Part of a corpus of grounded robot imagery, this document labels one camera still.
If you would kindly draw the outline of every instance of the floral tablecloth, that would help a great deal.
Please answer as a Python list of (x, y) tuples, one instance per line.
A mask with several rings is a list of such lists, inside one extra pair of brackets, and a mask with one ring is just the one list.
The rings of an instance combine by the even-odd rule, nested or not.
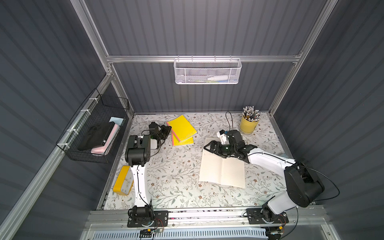
[[(130, 135), (141, 135), (151, 122), (165, 124), (179, 114), (135, 115)], [(223, 186), (199, 182), (201, 156), (206, 137), (216, 137), (221, 129), (228, 130), (225, 114), (184, 114), (196, 129), (194, 144), (172, 147), (169, 136), (160, 152), (153, 156), (148, 164), (148, 186), (154, 208), (186, 207), (234, 207), (262, 205), (274, 194), (285, 190), (285, 182), (279, 175), (260, 166), (245, 164), (246, 188)], [(231, 117), (227, 114), (232, 127)], [(238, 130), (240, 113), (232, 113), (233, 127)], [(246, 144), (256, 145), (263, 150), (282, 154), (284, 151), (266, 113), (263, 113), (258, 126), (250, 136), (243, 136)], [(125, 162), (124, 154), (120, 159), (114, 182)], [(128, 196), (120, 196), (112, 191), (104, 206), (105, 210), (129, 209), (133, 207), (134, 190)]]

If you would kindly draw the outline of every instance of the pink pencil case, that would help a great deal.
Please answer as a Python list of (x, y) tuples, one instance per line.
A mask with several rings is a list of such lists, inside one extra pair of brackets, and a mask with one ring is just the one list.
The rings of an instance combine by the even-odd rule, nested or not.
[(116, 136), (118, 131), (119, 131), (119, 125), (115, 124), (113, 126), (112, 131), (109, 134), (109, 137), (108, 137), (107, 141), (105, 142), (104, 146), (92, 148), (91, 153), (92, 154), (107, 155), (110, 151), (110, 148), (108, 149), (107, 152), (106, 152), (106, 150), (109, 147), (109, 145), (111, 145), (113, 143), (113, 141), (115, 140), (115, 136)]

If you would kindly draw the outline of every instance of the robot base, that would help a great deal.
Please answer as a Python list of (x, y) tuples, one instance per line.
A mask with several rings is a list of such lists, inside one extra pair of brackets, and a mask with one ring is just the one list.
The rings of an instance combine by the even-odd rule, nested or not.
[[(263, 215), (260, 213), (261, 210), (262, 210), (261, 207), (260, 208), (246, 209), (249, 224), (265, 224), (265, 223), (267, 223), (264, 221)], [(282, 212), (281, 215), (283, 215), (283, 217), (278, 215), (278, 218), (275, 221), (270, 222), (270, 223), (284, 223), (284, 222), (288, 223), (289, 220), (288, 220), (287, 214), (285, 212)]]
[[(168, 211), (153, 211), (155, 213), (155, 218), (160, 219), (163, 222), (163, 225), (161, 225), (161, 222), (159, 220), (156, 220), (150, 225), (145, 228), (154, 228), (154, 227), (166, 227), (168, 225)], [(129, 216), (127, 227), (144, 227), (141, 224), (135, 222), (131, 216)]]

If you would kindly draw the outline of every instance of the white wire basket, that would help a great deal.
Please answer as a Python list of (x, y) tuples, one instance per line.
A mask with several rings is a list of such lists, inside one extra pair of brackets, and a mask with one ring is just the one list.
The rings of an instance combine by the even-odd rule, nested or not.
[(175, 58), (177, 84), (237, 84), (241, 61), (239, 58)]

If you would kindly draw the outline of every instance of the open notebook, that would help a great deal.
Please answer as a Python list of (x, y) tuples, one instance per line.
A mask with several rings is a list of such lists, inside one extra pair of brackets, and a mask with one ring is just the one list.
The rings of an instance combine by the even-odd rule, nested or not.
[[(207, 137), (204, 145), (212, 140), (220, 141), (216, 137)], [(203, 150), (199, 181), (245, 188), (244, 162), (233, 157), (222, 158)]]

